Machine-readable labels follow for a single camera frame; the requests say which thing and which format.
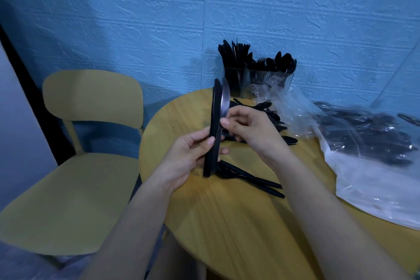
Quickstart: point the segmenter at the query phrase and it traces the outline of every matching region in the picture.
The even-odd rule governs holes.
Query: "person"
[[[327,280],[409,279],[289,149],[266,113],[236,106],[220,123],[238,141],[245,139],[276,173]],[[171,194],[186,182],[190,171],[203,162],[203,155],[213,146],[215,139],[206,139],[208,134],[209,128],[205,128],[175,140],[81,279],[143,279]],[[205,279],[205,267],[169,234],[147,279]]]

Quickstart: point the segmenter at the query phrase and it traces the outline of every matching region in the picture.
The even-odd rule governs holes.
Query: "tabletop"
[[[173,141],[210,125],[212,89],[185,94],[166,104],[147,125],[139,150],[145,181]],[[251,100],[241,100],[253,105]],[[247,144],[223,142],[231,153],[222,159],[277,182],[276,175]],[[324,162],[317,139],[299,140],[292,151],[332,192],[335,175]],[[385,250],[413,274],[420,265],[420,231],[345,208]],[[285,199],[242,180],[202,177],[192,171],[172,195],[165,225],[190,254],[228,279],[322,279],[314,254]]]

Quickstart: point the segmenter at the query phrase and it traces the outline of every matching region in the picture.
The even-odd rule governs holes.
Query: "chair backrest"
[[[143,92],[132,77],[103,70],[63,70],[42,85],[45,107],[68,121],[102,121],[140,128]]]

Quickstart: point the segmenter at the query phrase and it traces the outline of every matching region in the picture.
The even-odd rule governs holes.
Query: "person's left arm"
[[[172,193],[203,162],[214,137],[209,128],[181,136],[144,182],[80,279],[143,279]],[[227,154],[228,149],[220,151]]]

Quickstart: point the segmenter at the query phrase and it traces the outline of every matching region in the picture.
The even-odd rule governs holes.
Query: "person's right arm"
[[[289,149],[266,113],[237,106],[220,123],[276,173],[327,280],[409,279]]]

